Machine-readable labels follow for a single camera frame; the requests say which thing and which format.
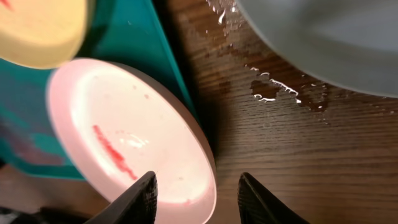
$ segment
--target spilled water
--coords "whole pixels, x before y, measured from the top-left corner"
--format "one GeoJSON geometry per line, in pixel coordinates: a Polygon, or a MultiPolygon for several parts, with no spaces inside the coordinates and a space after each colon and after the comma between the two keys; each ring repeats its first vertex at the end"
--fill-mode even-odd
{"type": "MultiPolygon", "coordinates": [[[[209,50],[217,47],[217,51],[213,54],[205,53],[205,58],[224,62],[223,59],[228,57],[235,63],[242,63],[244,69],[253,74],[253,80],[247,86],[251,90],[253,100],[273,104],[279,100],[286,100],[288,97],[293,104],[315,112],[314,118],[319,122],[330,124],[330,116],[334,116],[329,111],[330,102],[344,100],[347,104],[355,98],[356,93],[316,80],[298,71],[273,53],[253,32],[233,0],[206,0],[206,3],[215,13],[214,22],[218,23],[224,37],[213,35],[214,29],[199,30],[199,33],[207,39],[213,38],[210,39],[213,40],[213,46],[209,50]]],[[[378,116],[398,114],[395,108],[383,108],[370,102],[362,102],[357,106],[358,108],[370,106],[375,109],[378,116]]]]}
{"type": "MultiPolygon", "coordinates": [[[[251,70],[259,71],[258,68],[253,67],[251,70]]],[[[326,83],[308,83],[301,85],[298,88],[292,88],[285,84],[289,82],[289,78],[286,79],[286,82],[281,82],[271,78],[272,74],[269,72],[260,73],[257,77],[258,78],[256,80],[252,81],[250,86],[252,96],[257,99],[259,98],[259,95],[264,98],[276,99],[278,92],[285,91],[294,98],[295,102],[299,106],[306,107],[311,111],[324,112],[328,108],[330,101],[328,98],[330,95],[330,86],[326,83]]]]}

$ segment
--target gray plate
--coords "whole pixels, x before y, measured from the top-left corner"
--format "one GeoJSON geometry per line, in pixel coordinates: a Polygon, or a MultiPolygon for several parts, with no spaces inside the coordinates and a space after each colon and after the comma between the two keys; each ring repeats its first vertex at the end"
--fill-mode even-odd
{"type": "Polygon", "coordinates": [[[291,64],[349,90],[398,97],[398,1],[237,0],[291,64]]]}

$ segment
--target yellow plate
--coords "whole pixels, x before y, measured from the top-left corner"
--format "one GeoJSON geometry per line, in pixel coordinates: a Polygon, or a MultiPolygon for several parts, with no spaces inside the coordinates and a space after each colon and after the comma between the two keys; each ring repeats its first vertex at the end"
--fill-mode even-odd
{"type": "Polygon", "coordinates": [[[79,51],[92,0],[0,0],[0,58],[55,68],[79,51]]]}

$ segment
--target wood grain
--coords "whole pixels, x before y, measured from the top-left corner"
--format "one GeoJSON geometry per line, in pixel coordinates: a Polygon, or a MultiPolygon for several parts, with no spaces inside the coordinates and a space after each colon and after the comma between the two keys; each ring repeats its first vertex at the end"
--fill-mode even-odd
{"type": "Polygon", "coordinates": [[[0,169],[0,207],[26,213],[52,207],[90,218],[108,205],[87,182],[31,177],[10,165],[0,169]]]}
{"type": "Polygon", "coordinates": [[[210,223],[239,223],[242,172],[310,223],[398,223],[397,99],[303,74],[247,23],[226,32],[205,0],[156,2],[215,153],[219,204],[210,223]],[[277,88],[276,100],[253,98],[253,82],[264,94],[277,88]]]}

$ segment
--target water droplet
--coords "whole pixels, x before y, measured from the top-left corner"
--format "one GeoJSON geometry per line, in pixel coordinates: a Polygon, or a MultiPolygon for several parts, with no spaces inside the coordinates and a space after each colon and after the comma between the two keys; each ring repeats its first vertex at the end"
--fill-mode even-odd
{"type": "Polygon", "coordinates": [[[224,9],[222,15],[220,15],[220,18],[218,18],[218,24],[219,25],[222,25],[224,16],[225,16],[225,9],[224,9]]]}
{"type": "Polygon", "coordinates": [[[278,82],[278,81],[274,80],[273,78],[271,78],[269,81],[275,83],[276,85],[279,85],[279,86],[285,88],[285,91],[287,91],[289,93],[294,93],[296,96],[299,95],[299,93],[297,91],[295,91],[294,89],[292,89],[291,87],[289,87],[289,86],[287,86],[287,85],[285,85],[285,84],[283,84],[281,82],[278,82]]]}
{"type": "Polygon", "coordinates": [[[276,86],[272,86],[267,83],[263,83],[259,80],[254,80],[251,82],[250,86],[252,96],[259,99],[259,101],[275,101],[276,93],[279,91],[279,88],[276,86]]]}

